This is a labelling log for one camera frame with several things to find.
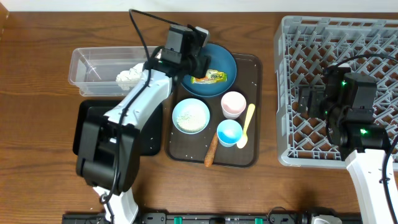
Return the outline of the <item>yellow snack wrapper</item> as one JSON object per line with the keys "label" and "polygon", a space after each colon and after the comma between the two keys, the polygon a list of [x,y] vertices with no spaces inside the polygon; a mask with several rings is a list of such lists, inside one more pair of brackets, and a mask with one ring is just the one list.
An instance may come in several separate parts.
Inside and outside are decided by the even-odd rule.
{"label": "yellow snack wrapper", "polygon": [[228,75],[225,72],[221,72],[214,69],[208,69],[204,78],[191,77],[191,84],[214,84],[227,82]]}

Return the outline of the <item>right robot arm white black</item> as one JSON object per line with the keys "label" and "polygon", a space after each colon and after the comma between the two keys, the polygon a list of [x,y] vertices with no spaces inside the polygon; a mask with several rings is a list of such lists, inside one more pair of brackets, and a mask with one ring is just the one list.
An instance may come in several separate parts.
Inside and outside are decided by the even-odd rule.
{"label": "right robot arm white black", "polygon": [[328,142],[338,146],[354,183],[363,223],[397,223],[397,186],[391,141],[374,121],[375,78],[332,65],[324,88],[301,87],[298,112],[325,121]]}

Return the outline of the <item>dark blue plate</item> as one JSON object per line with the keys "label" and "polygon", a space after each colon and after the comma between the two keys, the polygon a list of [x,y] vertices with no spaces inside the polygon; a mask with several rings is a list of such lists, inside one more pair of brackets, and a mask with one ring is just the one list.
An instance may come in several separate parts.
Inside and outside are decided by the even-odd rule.
{"label": "dark blue plate", "polygon": [[201,97],[214,97],[224,93],[233,85],[237,75],[237,65],[233,55],[217,44],[207,44],[201,49],[200,55],[210,56],[211,62],[208,68],[224,72],[226,81],[212,84],[192,83],[191,76],[187,75],[182,81],[182,86],[191,94]]}

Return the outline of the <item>yellow plastic spoon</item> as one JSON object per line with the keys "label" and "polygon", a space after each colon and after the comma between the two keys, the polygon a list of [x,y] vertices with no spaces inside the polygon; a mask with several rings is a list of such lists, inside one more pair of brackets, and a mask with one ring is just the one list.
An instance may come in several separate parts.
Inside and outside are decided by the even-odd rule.
{"label": "yellow plastic spoon", "polygon": [[251,122],[255,109],[256,109],[255,104],[253,103],[249,104],[243,126],[243,135],[241,136],[241,139],[236,143],[239,149],[244,148],[248,142],[248,127]]}

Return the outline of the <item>white tissue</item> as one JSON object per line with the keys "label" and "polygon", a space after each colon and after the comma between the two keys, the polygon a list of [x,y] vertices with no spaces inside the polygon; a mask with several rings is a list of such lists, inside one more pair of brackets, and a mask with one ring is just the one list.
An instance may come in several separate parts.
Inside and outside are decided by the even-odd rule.
{"label": "white tissue", "polygon": [[142,78],[143,67],[143,63],[138,63],[129,70],[121,71],[116,77],[118,86],[124,91],[134,88]]}

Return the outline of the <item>blue cup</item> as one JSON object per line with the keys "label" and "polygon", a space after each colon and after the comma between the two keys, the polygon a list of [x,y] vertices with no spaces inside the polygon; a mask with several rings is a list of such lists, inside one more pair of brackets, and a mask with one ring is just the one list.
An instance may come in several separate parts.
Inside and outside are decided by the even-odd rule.
{"label": "blue cup", "polygon": [[234,146],[242,137],[242,126],[233,119],[222,121],[216,130],[219,142],[224,147]]}

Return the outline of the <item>pink cup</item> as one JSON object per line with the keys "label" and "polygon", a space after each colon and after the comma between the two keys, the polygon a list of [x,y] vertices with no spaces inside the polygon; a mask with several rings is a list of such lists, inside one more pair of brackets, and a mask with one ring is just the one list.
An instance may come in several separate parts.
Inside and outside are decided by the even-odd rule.
{"label": "pink cup", "polygon": [[245,110],[246,99],[239,92],[229,91],[221,99],[221,108],[226,119],[236,119]]}

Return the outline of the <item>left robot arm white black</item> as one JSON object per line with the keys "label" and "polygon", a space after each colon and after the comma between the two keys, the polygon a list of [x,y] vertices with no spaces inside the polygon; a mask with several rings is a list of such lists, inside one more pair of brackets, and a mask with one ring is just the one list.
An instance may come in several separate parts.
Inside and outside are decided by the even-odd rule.
{"label": "left robot arm white black", "polygon": [[138,213],[131,186],[140,163],[139,136],[155,109],[186,75],[203,78],[211,58],[188,54],[177,59],[165,52],[143,64],[143,79],[105,114],[88,113],[75,133],[76,173],[99,194],[105,219],[133,223]]}

